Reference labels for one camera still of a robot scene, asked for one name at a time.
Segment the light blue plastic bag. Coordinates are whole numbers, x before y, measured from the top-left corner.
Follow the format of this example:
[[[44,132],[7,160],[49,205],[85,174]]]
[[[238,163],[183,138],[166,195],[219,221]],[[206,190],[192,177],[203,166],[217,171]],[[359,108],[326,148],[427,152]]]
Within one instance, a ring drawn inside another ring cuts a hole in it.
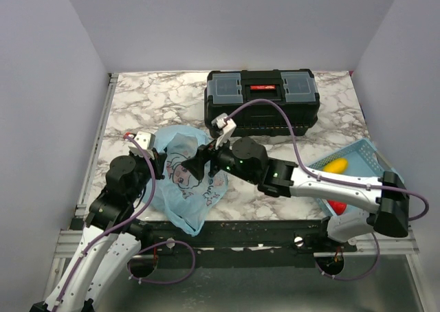
[[[203,178],[196,179],[183,162],[194,157],[197,148],[210,142],[203,131],[184,125],[166,126],[155,133],[155,149],[166,153],[164,178],[156,181],[151,205],[186,234],[200,233],[208,212],[228,190],[228,176],[218,172],[211,177],[210,164],[204,167]]]

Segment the yellow fake lemon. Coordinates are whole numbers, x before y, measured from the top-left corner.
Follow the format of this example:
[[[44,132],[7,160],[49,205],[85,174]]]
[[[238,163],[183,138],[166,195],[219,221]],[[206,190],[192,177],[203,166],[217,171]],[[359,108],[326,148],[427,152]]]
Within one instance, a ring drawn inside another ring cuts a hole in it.
[[[333,161],[330,161],[328,164],[324,166],[322,170],[324,172],[333,173],[333,174],[343,174],[347,170],[348,166],[349,166],[348,160],[341,157]]]

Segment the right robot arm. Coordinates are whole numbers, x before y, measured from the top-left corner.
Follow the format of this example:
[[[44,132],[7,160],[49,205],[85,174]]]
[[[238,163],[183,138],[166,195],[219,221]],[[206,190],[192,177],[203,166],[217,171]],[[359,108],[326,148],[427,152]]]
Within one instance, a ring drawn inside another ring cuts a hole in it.
[[[292,161],[269,157],[266,148],[249,137],[222,146],[215,141],[201,145],[182,166],[198,180],[225,171],[271,197],[311,197],[352,205],[355,211],[331,216],[316,234],[317,245],[326,252],[363,234],[408,235],[409,194],[391,171],[381,177],[351,177],[301,168]]]

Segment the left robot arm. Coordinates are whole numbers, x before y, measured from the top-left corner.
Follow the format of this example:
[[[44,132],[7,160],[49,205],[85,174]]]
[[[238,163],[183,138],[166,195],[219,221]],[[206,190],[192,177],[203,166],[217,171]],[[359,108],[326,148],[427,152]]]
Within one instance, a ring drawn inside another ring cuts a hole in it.
[[[113,159],[106,184],[89,206],[74,256],[49,296],[32,311],[95,311],[118,274],[136,253],[152,247],[151,228],[134,220],[134,203],[148,184],[163,179],[166,153],[156,150]]]

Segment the red fake strawberry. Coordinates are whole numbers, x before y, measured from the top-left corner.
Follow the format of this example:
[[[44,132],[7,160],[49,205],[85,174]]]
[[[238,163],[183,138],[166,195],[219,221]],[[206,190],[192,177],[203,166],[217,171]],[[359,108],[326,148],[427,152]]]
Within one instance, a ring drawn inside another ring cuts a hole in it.
[[[327,203],[338,216],[344,214],[347,209],[347,204],[340,201],[328,200]]]

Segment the black plastic toolbox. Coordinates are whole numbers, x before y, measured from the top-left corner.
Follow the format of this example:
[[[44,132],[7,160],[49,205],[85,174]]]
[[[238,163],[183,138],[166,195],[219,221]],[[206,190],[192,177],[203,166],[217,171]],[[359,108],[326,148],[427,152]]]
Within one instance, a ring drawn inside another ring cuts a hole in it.
[[[286,114],[294,135],[303,136],[318,120],[320,95],[310,69],[211,71],[204,90],[204,123],[217,137],[212,121],[257,99],[270,100]],[[234,137],[288,136],[286,121],[274,106],[257,102],[233,116]]]

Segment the light blue plastic basket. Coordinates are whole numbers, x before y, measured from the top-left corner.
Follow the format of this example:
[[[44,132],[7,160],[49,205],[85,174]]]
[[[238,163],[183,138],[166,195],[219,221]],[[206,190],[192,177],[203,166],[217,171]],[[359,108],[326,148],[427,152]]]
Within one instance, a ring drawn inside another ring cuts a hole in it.
[[[308,165],[308,167],[323,170],[328,163],[339,158],[344,158],[348,161],[348,166],[343,172],[344,175],[352,177],[381,177],[384,171],[392,171],[398,174],[401,181],[404,182],[397,170],[382,157],[382,154],[375,145],[366,138],[349,144],[315,161]]]

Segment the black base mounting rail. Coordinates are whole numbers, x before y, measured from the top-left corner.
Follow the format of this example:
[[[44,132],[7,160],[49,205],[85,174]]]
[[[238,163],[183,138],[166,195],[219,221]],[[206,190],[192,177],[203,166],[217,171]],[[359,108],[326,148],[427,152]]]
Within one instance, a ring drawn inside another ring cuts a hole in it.
[[[297,267],[315,265],[315,253],[355,252],[327,238],[326,221],[207,221],[191,236],[169,221],[135,221],[129,233],[144,250],[135,264],[159,269]]]

